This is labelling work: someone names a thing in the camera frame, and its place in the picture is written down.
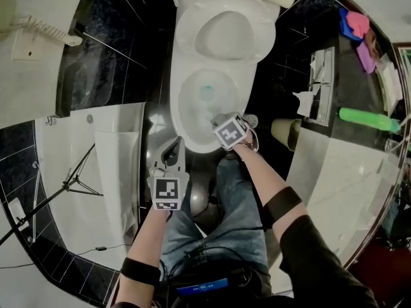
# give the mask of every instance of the jeans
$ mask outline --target jeans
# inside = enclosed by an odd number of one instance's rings
[[[206,238],[202,237],[191,219],[190,188],[181,210],[174,211],[167,222],[161,252],[165,276],[181,273],[188,260],[202,264],[229,258],[247,261],[248,265],[269,279],[265,236],[258,229],[262,225],[256,199],[251,183],[241,176],[237,160],[224,158],[219,163],[217,189],[225,216]]]

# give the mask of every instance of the leg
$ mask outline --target leg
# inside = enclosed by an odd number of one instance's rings
[[[257,202],[251,183],[241,177],[240,163],[224,158],[217,167],[218,194],[225,216],[217,229],[205,238],[208,254],[218,253],[239,259],[237,252],[258,271],[268,274],[267,249]],[[214,246],[223,248],[210,249]]]
[[[191,182],[187,186],[181,210],[174,211],[170,220],[167,221],[160,258],[166,267],[166,275],[188,252],[194,250],[203,238],[191,219],[190,198]]]

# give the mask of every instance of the pink sponge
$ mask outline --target pink sponge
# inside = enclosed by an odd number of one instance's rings
[[[358,53],[358,56],[360,57],[361,64],[365,72],[367,72],[368,74],[374,72],[376,63],[371,58],[370,52],[364,41],[358,46],[357,53]]]
[[[353,29],[353,34],[361,39],[370,29],[370,20],[362,13],[348,12],[347,23]]]

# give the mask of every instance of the small screen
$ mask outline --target small screen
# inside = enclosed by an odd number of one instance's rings
[[[213,282],[203,283],[199,285],[180,287],[177,289],[177,291],[181,295],[197,295],[199,293],[205,293],[209,291],[222,289],[224,287],[227,287],[228,285],[228,278],[223,278],[222,280],[215,280]]]

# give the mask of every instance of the tripod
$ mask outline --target tripod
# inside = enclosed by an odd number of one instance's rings
[[[29,213],[24,218],[17,218],[19,221],[16,223],[12,229],[10,229],[6,235],[4,235],[0,239],[0,246],[14,233],[16,233],[21,226],[28,220],[30,220],[39,210],[44,208],[47,204],[49,204],[52,200],[54,200],[58,195],[60,195],[62,192],[74,192],[74,193],[80,193],[80,194],[87,194],[87,195],[95,195],[95,196],[103,196],[99,192],[95,191],[91,187],[85,185],[83,182],[80,181],[80,174],[83,171],[84,165],[87,162],[87,159],[90,156],[91,151],[93,148],[96,146],[96,144],[93,144],[91,148],[87,151],[87,153],[84,155],[84,157],[81,159],[81,161],[77,164],[76,168],[74,171],[67,177],[67,180],[63,181],[63,186],[60,188],[57,192],[55,192],[53,195],[51,195],[49,198],[46,198],[43,202],[41,202],[39,205],[37,205],[33,210],[31,210]],[[71,189],[70,187],[73,186],[74,184],[78,184],[82,186],[84,189],[87,191],[78,191],[76,189]]]

